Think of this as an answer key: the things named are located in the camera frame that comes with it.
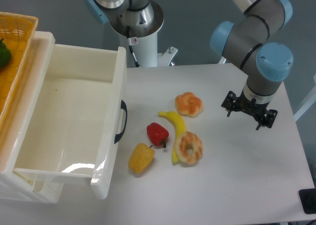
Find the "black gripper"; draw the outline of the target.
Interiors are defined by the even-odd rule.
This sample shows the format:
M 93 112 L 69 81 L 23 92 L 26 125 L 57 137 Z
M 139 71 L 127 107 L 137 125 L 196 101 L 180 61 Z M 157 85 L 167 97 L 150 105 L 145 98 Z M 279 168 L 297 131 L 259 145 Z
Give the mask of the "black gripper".
M 269 103 L 261 104 L 254 98 L 248 100 L 243 92 L 240 96 L 236 96 L 233 91 L 229 91 L 221 106 L 226 109 L 227 117 L 232 112 L 242 112 L 253 117 L 258 123 L 256 126 L 256 130 L 258 131 L 261 127 L 271 129 L 277 117 L 277 110 L 267 110 Z

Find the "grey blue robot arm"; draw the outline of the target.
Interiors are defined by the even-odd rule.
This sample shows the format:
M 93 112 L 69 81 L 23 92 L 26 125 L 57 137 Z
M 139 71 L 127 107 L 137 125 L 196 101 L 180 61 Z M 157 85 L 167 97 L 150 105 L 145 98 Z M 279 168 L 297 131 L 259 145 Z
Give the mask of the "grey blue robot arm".
M 211 48 L 247 75 L 240 96 L 230 91 L 222 107 L 252 116 L 258 127 L 271 128 L 277 111 L 267 109 L 293 64 L 289 48 L 269 43 L 269 37 L 291 18 L 289 0 L 233 0 L 245 15 L 239 24 L 222 22 L 210 38 Z M 170 64 L 170 52 L 158 53 L 158 31 L 164 23 L 162 8 L 153 0 L 84 0 L 101 24 L 110 23 L 127 49 L 129 67 Z

